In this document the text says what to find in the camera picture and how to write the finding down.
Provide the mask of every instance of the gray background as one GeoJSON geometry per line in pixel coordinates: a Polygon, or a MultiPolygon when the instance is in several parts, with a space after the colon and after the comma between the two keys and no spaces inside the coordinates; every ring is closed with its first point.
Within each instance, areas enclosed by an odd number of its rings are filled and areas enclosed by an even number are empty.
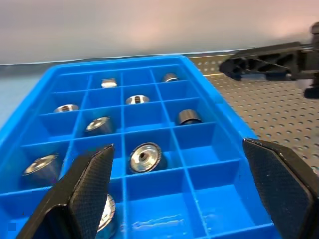
{"type": "Polygon", "coordinates": [[[318,0],[1,0],[0,64],[309,40],[318,0]]]}

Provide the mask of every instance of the metal ring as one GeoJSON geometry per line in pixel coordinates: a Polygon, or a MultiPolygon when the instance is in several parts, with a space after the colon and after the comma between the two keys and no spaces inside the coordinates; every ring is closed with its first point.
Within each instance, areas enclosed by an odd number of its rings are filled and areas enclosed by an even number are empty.
{"type": "Polygon", "coordinates": [[[57,112],[66,112],[66,111],[77,111],[78,109],[79,107],[77,105],[67,104],[67,105],[59,106],[58,108],[54,110],[54,112],[57,113],[57,112]]]}
{"type": "Polygon", "coordinates": [[[179,112],[177,117],[177,124],[193,124],[193,123],[201,123],[202,120],[198,116],[197,112],[191,109],[183,110],[179,112]]]}
{"type": "Polygon", "coordinates": [[[27,179],[28,184],[49,186],[57,182],[60,169],[61,162],[58,159],[58,154],[50,154],[36,159],[24,170],[22,176],[27,179]]]}
{"type": "Polygon", "coordinates": [[[149,101],[150,101],[150,99],[144,95],[135,95],[135,96],[128,97],[125,100],[125,103],[127,105],[134,105],[134,104],[147,103],[149,101]]]}
{"type": "Polygon", "coordinates": [[[133,173],[146,173],[167,168],[167,160],[155,143],[144,143],[133,150],[130,169],[133,173]]]}
{"type": "Polygon", "coordinates": [[[103,79],[101,83],[102,88],[111,88],[116,86],[117,86],[117,83],[115,78],[103,79]]]}
{"type": "Polygon", "coordinates": [[[109,134],[114,132],[114,126],[110,117],[101,117],[90,122],[85,132],[88,135],[109,134]]]}
{"type": "Polygon", "coordinates": [[[96,238],[109,239],[112,237],[117,229],[117,222],[115,220],[115,201],[108,194],[102,217],[97,230],[96,238]]]}
{"type": "Polygon", "coordinates": [[[178,80],[179,80],[179,78],[174,73],[167,73],[164,75],[164,77],[162,79],[163,82],[178,81],[178,80]]]}

